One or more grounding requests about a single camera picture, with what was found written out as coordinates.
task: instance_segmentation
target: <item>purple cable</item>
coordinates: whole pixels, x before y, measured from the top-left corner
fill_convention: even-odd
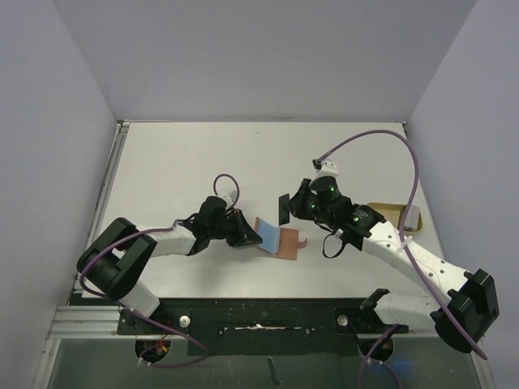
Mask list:
[[[379,362],[383,367],[385,367],[387,370],[389,370],[389,372],[391,372],[393,377],[397,380],[398,389],[403,389],[404,388],[402,386],[402,381],[400,380],[400,377],[398,377],[397,372],[390,365],[388,365],[387,363],[382,362],[382,361],[377,361],[376,359],[373,359],[373,358],[371,360]]]
[[[372,135],[372,134],[388,134],[392,136],[396,136],[401,140],[410,151],[411,157],[413,158],[413,164],[414,164],[414,180],[413,180],[413,188],[411,189],[411,194],[409,196],[409,200],[407,201],[407,204],[405,205],[404,214],[402,215],[402,218],[400,220],[400,223],[398,225],[398,232],[400,234],[400,240],[403,242],[405,240],[405,234],[404,234],[404,221],[407,217],[407,214],[409,213],[409,210],[411,208],[411,205],[413,205],[414,196],[416,195],[416,190],[418,189],[418,176],[419,176],[419,170],[418,170],[418,158],[416,157],[416,153],[414,152],[413,147],[409,143],[409,141],[403,137],[402,135],[398,134],[397,132],[390,131],[390,130],[370,130],[366,132],[362,132],[360,134],[356,134],[352,136],[351,138],[348,138],[347,140],[339,143],[337,146],[332,148],[330,151],[325,152],[321,157],[319,157],[317,160],[319,162],[322,162],[326,158],[328,158],[332,153],[334,153],[337,149],[341,148],[345,144],[351,142],[352,140],[356,140],[358,138],[362,138],[366,135]],[[427,279],[425,274],[423,274],[422,269],[420,269],[420,266],[416,262],[416,259],[413,256],[413,253],[411,253],[411,250],[408,246],[404,246],[404,250],[407,253],[407,256],[409,257],[411,263],[413,264],[414,270],[418,273],[420,276],[420,279],[423,281],[427,289],[429,289],[429,292],[431,295],[435,298],[436,302],[440,305],[442,311],[447,315],[448,319],[451,321],[453,326],[460,332],[460,334],[465,338],[465,340],[470,344],[470,347],[483,359],[487,360],[488,357],[485,354],[483,350],[474,342],[474,340],[470,337],[469,334],[465,331],[465,329],[461,326],[461,324],[456,320],[453,313],[448,309],[447,304],[444,303],[442,300],[440,294],[436,290],[435,286]]]
[[[87,292],[89,292],[89,293],[91,293],[91,294],[93,294],[95,296],[106,298],[105,294],[99,293],[96,290],[93,290],[93,289],[89,288],[85,284],[85,282],[84,282],[85,277],[88,275],[88,273],[90,272],[92,267],[97,263],[97,261],[99,261],[99,259],[101,259],[104,255],[108,254],[113,249],[119,247],[122,243],[128,242],[128,241],[130,241],[132,239],[135,239],[136,237],[141,237],[141,236],[147,235],[149,233],[168,233],[169,231],[172,231],[176,227],[178,222],[180,222],[180,221],[181,221],[180,219],[176,219],[176,221],[173,222],[173,225],[171,225],[171,227],[165,227],[165,228],[159,228],[159,229],[145,229],[143,231],[139,231],[137,233],[133,233],[132,235],[128,235],[127,237],[124,237],[123,239],[119,239],[115,243],[112,243],[110,246],[108,246],[105,249],[103,249],[98,255],[96,255],[88,263],[87,266],[85,266],[85,268],[83,269],[83,271],[79,275],[79,283],[81,284],[81,287],[83,288],[83,290],[85,290],[85,291],[87,291]],[[203,359],[208,357],[208,350],[207,350],[207,348],[203,344],[201,344],[198,340],[191,338],[189,335],[186,335],[183,332],[177,331],[177,330],[175,330],[175,329],[173,329],[171,327],[167,327],[167,326],[165,326],[163,324],[160,324],[159,322],[156,322],[155,320],[147,318],[146,316],[143,316],[141,313],[137,312],[136,310],[132,310],[130,308],[125,307],[120,301],[118,301],[118,304],[121,305],[125,309],[129,309],[130,312],[135,317],[140,318],[141,320],[144,320],[145,322],[148,322],[148,323],[152,324],[153,326],[158,327],[158,328],[160,328],[160,329],[162,329],[164,331],[171,332],[172,334],[181,336],[182,338],[184,338],[186,340],[189,340],[193,344],[196,344],[198,347],[200,347],[201,349],[206,351],[206,354],[203,355],[202,357],[197,357],[197,358],[191,359],[189,361],[180,362],[178,364],[164,364],[164,365],[157,364],[157,363],[152,363],[151,366],[153,366],[153,367],[182,367],[182,366],[192,365],[193,363],[202,361]],[[142,357],[142,355],[144,353],[147,353],[149,351],[149,349],[150,348],[145,349],[139,356]]]
[[[392,332],[395,331],[399,326],[400,326],[400,324],[394,324],[390,328],[388,328],[386,330],[386,332],[384,334],[382,334],[382,336],[379,339],[377,339],[376,342],[371,346],[370,351],[367,352],[364,359],[362,359],[360,369],[358,369],[357,389],[362,388],[362,373],[364,373],[364,369],[366,369],[366,364],[369,361],[371,354],[375,352],[377,347],[379,347],[379,345],[382,343],[382,340],[384,340],[386,338],[386,336],[389,336],[390,334],[392,334]],[[395,376],[397,377],[397,381],[398,381],[398,387],[401,387],[401,381],[400,381],[400,378],[398,378],[398,376],[397,376],[397,372],[395,370],[391,369],[389,367],[389,365],[385,365],[385,366],[388,369],[390,369],[393,374],[395,374]]]
[[[152,320],[150,318],[147,318],[146,316],[143,316],[142,314],[140,314],[139,312],[136,312],[135,310],[132,311],[132,314],[137,317],[137,318],[140,318],[141,320],[144,320],[145,322],[148,322],[150,324],[152,324],[153,326],[155,327],[158,327],[164,331],[167,331],[167,332],[171,332],[172,334],[175,334],[175,335],[178,335],[178,336],[181,336],[182,338],[186,339],[186,340],[189,340],[190,342],[192,342],[193,344],[196,344],[198,347],[200,347],[201,349],[203,349],[206,353],[200,357],[197,357],[195,359],[190,359],[189,361],[184,361],[184,362],[179,362],[179,363],[150,363],[150,366],[152,367],[169,367],[169,368],[174,368],[174,367],[183,367],[183,366],[188,366],[188,365],[193,365],[194,363],[196,362],[200,362],[202,360],[204,360],[205,358],[207,358],[209,356],[209,352],[208,352],[208,349],[203,345],[201,344],[198,340],[194,339],[194,338],[191,338],[189,335],[187,334],[184,334],[183,332],[180,332],[180,331],[177,331],[171,327],[167,327],[163,324],[160,324],[159,322],[156,322],[155,320]],[[142,358],[143,355],[145,353],[147,353],[148,351],[154,349],[156,346],[151,346],[151,347],[148,347],[146,348],[140,355],[139,355],[139,358]]]
[[[89,292],[93,295],[106,298],[105,294],[99,293],[96,290],[90,289],[84,282],[85,277],[88,275],[88,273],[90,272],[90,269],[92,269],[94,267],[94,265],[97,263],[97,261],[99,261],[99,259],[101,259],[103,256],[107,255],[113,249],[116,249],[117,247],[119,247],[122,243],[128,242],[132,239],[135,239],[136,237],[142,237],[143,235],[146,235],[148,233],[168,233],[169,231],[171,231],[172,229],[175,228],[175,225],[177,225],[177,223],[179,221],[180,220],[176,220],[175,222],[173,222],[173,225],[171,227],[166,227],[166,228],[162,228],[162,229],[145,229],[144,231],[138,231],[136,233],[133,233],[132,235],[128,235],[127,237],[124,237],[123,239],[119,239],[115,243],[112,243],[110,246],[103,249],[98,255],[96,255],[92,259],[92,261],[90,261],[88,263],[87,266],[84,267],[83,271],[79,275],[79,284],[81,285],[81,288],[83,288],[83,290],[86,290],[87,292]]]
[[[218,180],[222,177],[230,178],[230,180],[234,183],[234,186],[236,186],[236,199],[229,206],[229,208],[232,208],[236,205],[236,203],[238,202],[238,200],[240,198],[240,185],[238,185],[238,181],[236,181],[236,178],[234,178],[230,174],[227,174],[227,173],[218,174],[216,176],[216,178],[214,179],[214,181],[212,182],[212,191],[214,192],[214,194],[216,196],[218,196],[217,183],[218,183]]]

